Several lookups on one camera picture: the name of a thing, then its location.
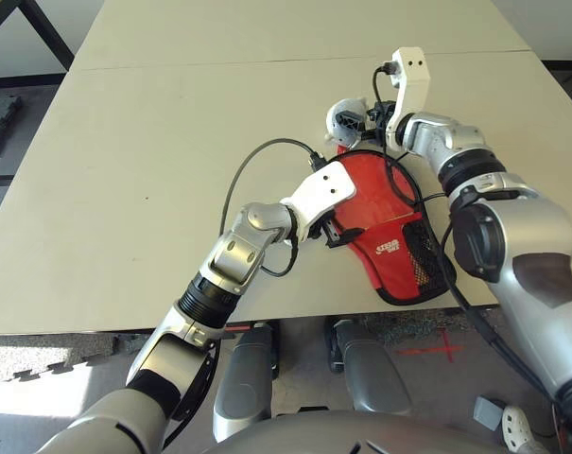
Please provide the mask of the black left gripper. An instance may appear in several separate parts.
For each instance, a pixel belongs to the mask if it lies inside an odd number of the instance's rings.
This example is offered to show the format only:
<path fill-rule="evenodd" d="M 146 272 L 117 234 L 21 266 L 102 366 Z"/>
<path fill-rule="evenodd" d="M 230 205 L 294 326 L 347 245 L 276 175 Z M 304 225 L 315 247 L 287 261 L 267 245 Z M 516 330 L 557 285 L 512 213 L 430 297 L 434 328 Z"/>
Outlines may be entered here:
<path fill-rule="evenodd" d="M 347 229 L 338 232 L 334 224 L 334 215 L 323 215 L 310 227 L 310 238 L 319 239 L 324 236 L 326 246 L 331 248 L 348 245 L 364 233 L 362 228 Z"/>

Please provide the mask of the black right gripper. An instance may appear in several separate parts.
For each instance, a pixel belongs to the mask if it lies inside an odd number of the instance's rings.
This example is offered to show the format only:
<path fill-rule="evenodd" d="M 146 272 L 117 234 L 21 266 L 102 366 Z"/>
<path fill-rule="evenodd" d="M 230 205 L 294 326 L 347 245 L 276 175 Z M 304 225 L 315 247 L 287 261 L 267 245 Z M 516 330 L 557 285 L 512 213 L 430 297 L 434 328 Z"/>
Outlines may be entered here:
<path fill-rule="evenodd" d="M 386 128 L 394 113 L 394 101 L 376 101 L 367 111 L 368 119 L 374 123 L 372 128 L 366 129 L 366 112 L 342 110 L 335 114 L 335 129 L 340 135 L 360 135 L 365 131 L 366 140 L 384 140 Z"/>

